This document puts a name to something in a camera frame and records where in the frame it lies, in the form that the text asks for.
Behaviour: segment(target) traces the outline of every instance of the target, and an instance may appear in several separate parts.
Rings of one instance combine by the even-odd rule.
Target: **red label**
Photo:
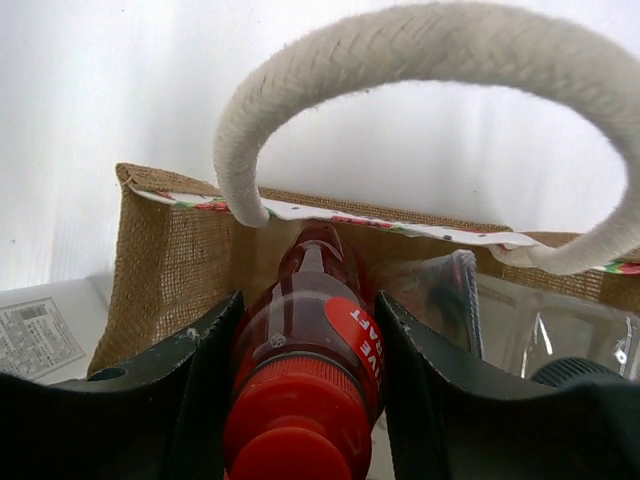
[[[331,326],[360,357],[379,390],[382,383],[384,344],[378,325],[357,303],[343,297],[330,298],[324,312]]]

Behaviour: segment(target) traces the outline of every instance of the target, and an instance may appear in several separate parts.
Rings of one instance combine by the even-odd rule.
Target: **transparent plastic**
[[[638,379],[637,316],[484,275],[477,288],[488,362],[529,379],[553,360],[581,357]]]
[[[418,321],[482,358],[475,285],[476,258],[468,250],[408,262],[384,262],[369,273],[364,299],[384,290]]]

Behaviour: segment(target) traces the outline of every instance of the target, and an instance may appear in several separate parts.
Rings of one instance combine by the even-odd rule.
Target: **burlap fabric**
[[[117,166],[122,186],[120,230],[113,295],[106,330],[89,373],[145,350],[196,320],[230,291],[241,289],[248,302],[275,278],[284,251],[301,222],[272,220],[264,229],[240,225],[230,214],[162,205],[134,194],[140,190],[218,195],[210,184],[164,170],[129,164]],[[506,227],[342,202],[264,189],[265,198],[348,213],[478,231]],[[424,259],[450,253],[459,244],[355,225],[337,225],[369,265],[389,259]],[[537,233],[558,246],[572,234]],[[640,313],[640,278],[589,271],[558,277],[536,269],[505,266],[484,248],[470,248],[480,273],[518,284],[600,302]],[[630,256],[640,257],[637,252]]]

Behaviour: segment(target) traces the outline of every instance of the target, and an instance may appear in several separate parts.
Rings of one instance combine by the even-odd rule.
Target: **red bottle cap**
[[[227,420],[224,449],[231,480],[361,480],[371,425],[341,368],[289,357],[249,379]]]

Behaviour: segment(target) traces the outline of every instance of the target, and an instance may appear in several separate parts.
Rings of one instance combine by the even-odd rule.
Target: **red bottle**
[[[232,346],[231,480],[364,480],[384,346],[333,227],[300,233]]]

